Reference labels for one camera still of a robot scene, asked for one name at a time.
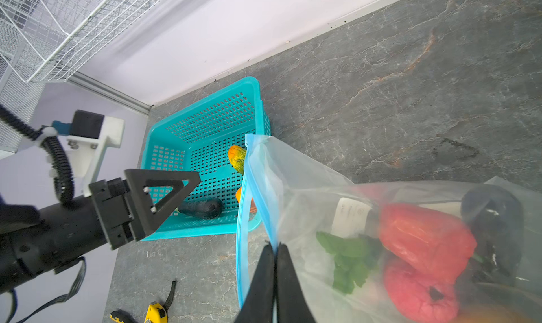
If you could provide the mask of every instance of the red vegetable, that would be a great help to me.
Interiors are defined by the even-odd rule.
[[[384,287],[403,316],[418,323],[446,323],[457,316],[454,286],[424,275],[393,258],[384,271]]]
[[[404,203],[382,208],[379,235],[389,251],[447,284],[455,283],[477,245],[459,218]]]

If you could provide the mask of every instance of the clear plastic bag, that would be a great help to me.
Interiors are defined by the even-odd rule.
[[[355,185],[274,137],[247,135],[246,144],[241,306],[254,198],[319,322],[444,323],[488,308],[542,318],[542,195],[500,178]]]

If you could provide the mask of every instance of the white cable tie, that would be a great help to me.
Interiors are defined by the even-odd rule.
[[[41,130],[41,134],[36,138],[34,141],[34,144],[37,146],[41,146],[41,143],[45,140],[47,137],[55,137],[58,135],[58,131],[53,127],[46,127]]]

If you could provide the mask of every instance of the green leafy vegetable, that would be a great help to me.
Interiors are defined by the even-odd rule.
[[[368,236],[341,238],[316,232],[316,239],[335,260],[333,288],[345,294],[353,292],[354,283],[359,287],[365,284],[382,252],[380,241]]]

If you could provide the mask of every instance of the white label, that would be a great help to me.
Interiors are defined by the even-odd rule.
[[[331,225],[331,234],[342,238],[363,234],[370,210],[368,204],[351,198],[341,198]]]

